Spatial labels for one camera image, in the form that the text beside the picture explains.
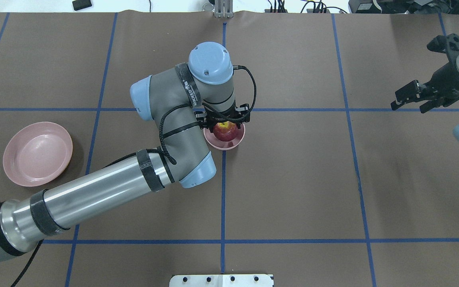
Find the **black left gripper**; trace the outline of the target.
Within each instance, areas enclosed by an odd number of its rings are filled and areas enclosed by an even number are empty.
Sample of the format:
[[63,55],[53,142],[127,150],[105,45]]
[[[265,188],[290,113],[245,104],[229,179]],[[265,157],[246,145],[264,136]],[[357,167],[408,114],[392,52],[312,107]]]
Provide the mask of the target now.
[[244,104],[237,107],[233,104],[226,111],[216,111],[215,108],[209,104],[203,104],[203,110],[196,110],[194,112],[196,120],[202,128],[213,129],[218,122],[234,122],[237,128],[245,122],[250,122],[251,107],[249,104]]

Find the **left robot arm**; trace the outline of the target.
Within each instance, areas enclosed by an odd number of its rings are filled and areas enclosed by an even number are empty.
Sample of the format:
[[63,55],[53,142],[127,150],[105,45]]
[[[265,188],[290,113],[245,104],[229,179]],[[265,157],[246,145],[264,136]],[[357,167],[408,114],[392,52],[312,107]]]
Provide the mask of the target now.
[[192,188],[216,174],[202,128],[217,122],[249,122],[254,105],[235,104],[226,47],[198,44],[185,63],[130,87],[143,120],[158,127],[160,146],[141,149],[91,174],[44,189],[26,200],[0,201],[0,261],[22,256],[49,237],[142,195],[178,182]]

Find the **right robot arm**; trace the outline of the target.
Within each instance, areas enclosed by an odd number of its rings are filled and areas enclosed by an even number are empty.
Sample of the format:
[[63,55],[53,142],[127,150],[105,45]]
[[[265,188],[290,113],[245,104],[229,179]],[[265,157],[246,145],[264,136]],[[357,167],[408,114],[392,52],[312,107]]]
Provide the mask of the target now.
[[[427,113],[459,101],[459,35],[438,35],[428,42],[427,49],[445,54],[447,63],[437,69],[428,82],[413,80],[395,91],[395,100],[390,104],[393,111],[409,103],[420,103],[420,112]],[[459,142],[459,124],[452,134]]]

